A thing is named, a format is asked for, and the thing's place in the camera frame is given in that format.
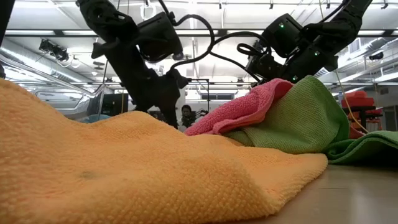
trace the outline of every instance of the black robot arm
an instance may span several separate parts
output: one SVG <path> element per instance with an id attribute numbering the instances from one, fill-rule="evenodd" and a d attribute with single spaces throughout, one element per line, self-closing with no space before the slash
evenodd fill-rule
<path id="1" fill-rule="evenodd" d="M 285 64 L 263 54 L 251 57 L 247 69 L 265 80 L 282 78 L 293 83 L 323 67 L 330 72 L 337 69 L 335 55 L 355 40 L 371 3 L 371 0 L 344 0 L 336 9 L 341 11 L 330 22 L 322 20 L 305 27 L 288 14 L 280 16 L 262 36 L 280 57 L 286 58 Z"/>
<path id="2" fill-rule="evenodd" d="M 92 58 L 105 55 L 139 111 L 157 106 L 169 125 L 177 128 L 175 104 L 179 88 L 188 84 L 178 70 L 158 76 L 145 58 L 157 62 L 170 54 L 181 54 L 182 45 L 171 23 L 172 14 L 161 12 L 138 26 L 108 0 L 78 0 L 88 27 L 106 43 L 94 44 Z"/>

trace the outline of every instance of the microfiber cloth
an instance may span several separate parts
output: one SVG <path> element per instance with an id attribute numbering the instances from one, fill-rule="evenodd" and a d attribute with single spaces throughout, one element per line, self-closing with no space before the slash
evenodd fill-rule
<path id="1" fill-rule="evenodd" d="M 186 136 L 141 112 L 83 124 L 0 80 L 0 223 L 213 223 L 278 212 L 323 154 Z"/>
<path id="2" fill-rule="evenodd" d="M 323 152 L 330 164 L 354 164 L 356 162 L 372 162 L 374 157 L 388 160 L 389 155 L 398 152 L 398 132 L 375 131 L 358 140 L 345 140 L 330 144 Z"/>
<path id="3" fill-rule="evenodd" d="M 272 105 L 263 122 L 224 135 L 245 146 L 317 153 L 333 142 L 349 139 L 349 122 L 324 84 L 307 76 Z"/>
<path id="4" fill-rule="evenodd" d="M 249 94 L 221 105 L 185 134 L 222 134 L 234 128 L 257 124 L 264 120 L 272 102 L 284 96 L 293 84 L 279 78 L 254 87 Z"/>

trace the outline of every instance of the pipe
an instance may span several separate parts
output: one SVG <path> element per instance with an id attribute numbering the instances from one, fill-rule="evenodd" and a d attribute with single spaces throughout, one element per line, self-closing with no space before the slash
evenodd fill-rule
<path id="1" fill-rule="evenodd" d="M 359 58 L 359 57 L 366 58 L 367 56 L 372 55 L 377 50 L 380 50 L 381 48 L 383 48 L 385 45 L 390 44 L 391 42 L 394 42 L 396 40 L 397 40 L 397 38 L 395 38 L 395 37 L 376 38 L 373 41 L 367 43 L 365 45 L 365 47 L 363 47 L 363 49 L 360 50 L 362 52 L 360 52 L 360 51 L 359 51 L 359 53 L 358 52 L 353 52 L 353 53 L 348 52 L 344 55 L 339 55 L 340 58 L 347 57 L 347 61 L 344 62 L 345 63 L 344 65 L 340 65 L 337 70 L 333 71 L 333 73 L 347 69 L 350 65 L 352 65 L 356 61 L 357 58 Z M 328 70 L 326 70 L 325 68 L 322 68 L 315 74 L 315 77 L 319 78 L 319 77 L 321 77 L 323 75 L 327 75 L 329 73 L 330 72 Z"/>
<path id="2" fill-rule="evenodd" d="M 67 77 L 74 82 L 92 82 L 91 79 L 84 77 L 76 72 L 73 72 L 67 68 L 63 68 L 55 62 L 50 61 L 47 58 L 41 57 L 40 55 L 33 53 L 32 51 L 21 47 L 8 39 L 4 39 L 0 48 L 0 54 L 18 62 L 19 64 L 27 65 L 36 70 L 40 70 L 47 75 L 59 74 Z"/>
<path id="3" fill-rule="evenodd" d="M 51 75 L 47 75 L 46 73 L 41 72 L 41 71 L 38 71 L 38 70 L 36 70 L 36 69 L 34 69 L 34 68 L 31 68 L 31 67 L 29 67 L 29 66 L 27 66 L 27 65 L 24 65 L 23 63 L 15 62 L 15 61 L 13 61 L 13 60 L 11 60 L 11 59 L 9 59 L 9 58 L 3 56 L 3 55 L 0 55 L 0 59 L 1 59 L 1 61 L 3 61 L 3 62 L 6 63 L 6 64 L 15 66 L 15 67 L 20 68 L 20 69 L 27 70 L 27 71 L 32 72 L 32 73 L 35 73 L 35 74 L 38 74 L 38 75 L 40 75 L 41 77 L 44 77 L 44 78 L 46 78 L 46 79 L 48 79 L 48 80 L 50 80 L 50 81 L 52 81 L 52 82 L 55 82 L 55 83 L 57 83 L 57 84 L 59 84 L 59 85 L 61 85 L 61 86 L 65 86 L 65 87 L 71 88 L 71 89 L 73 89 L 73 90 L 80 91 L 80 92 L 82 92 L 82 93 L 87 94 L 88 96 L 95 96 L 95 95 L 96 95 L 96 93 L 91 93 L 90 91 L 87 91 L 87 90 L 84 90 L 84 89 L 82 89 L 82 88 L 79 88 L 79 87 L 77 87 L 77 86 L 75 86 L 75 85 L 69 84 L 69 83 L 67 83 L 67 82 L 65 82 L 65 81 L 62 81 L 62 80 L 60 80 L 60 79 L 58 79 L 58 78 L 55 78 L 55 77 L 53 77 L 53 76 L 51 76 Z"/>

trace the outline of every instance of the table surface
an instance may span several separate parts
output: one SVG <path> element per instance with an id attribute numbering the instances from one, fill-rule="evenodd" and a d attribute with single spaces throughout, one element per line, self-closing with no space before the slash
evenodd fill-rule
<path id="1" fill-rule="evenodd" d="M 396 224 L 398 168 L 328 166 L 277 214 L 234 224 Z"/>

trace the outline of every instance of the wall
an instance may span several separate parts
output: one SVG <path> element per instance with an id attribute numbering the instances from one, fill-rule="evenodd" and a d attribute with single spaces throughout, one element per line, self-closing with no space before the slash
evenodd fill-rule
<path id="1" fill-rule="evenodd" d="M 384 95 L 381 95 L 379 90 L 377 90 L 377 93 L 374 90 L 366 90 L 366 93 L 368 97 L 374 98 L 375 106 L 377 107 L 398 105 L 398 86 L 391 86 L 388 89 L 389 93 Z"/>

